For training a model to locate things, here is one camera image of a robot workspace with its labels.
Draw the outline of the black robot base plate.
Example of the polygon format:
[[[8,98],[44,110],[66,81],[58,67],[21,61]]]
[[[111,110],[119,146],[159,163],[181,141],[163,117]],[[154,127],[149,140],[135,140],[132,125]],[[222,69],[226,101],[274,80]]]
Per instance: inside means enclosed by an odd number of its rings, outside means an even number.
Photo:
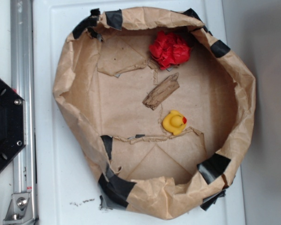
[[[0,79],[0,173],[24,148],[24,99]]]

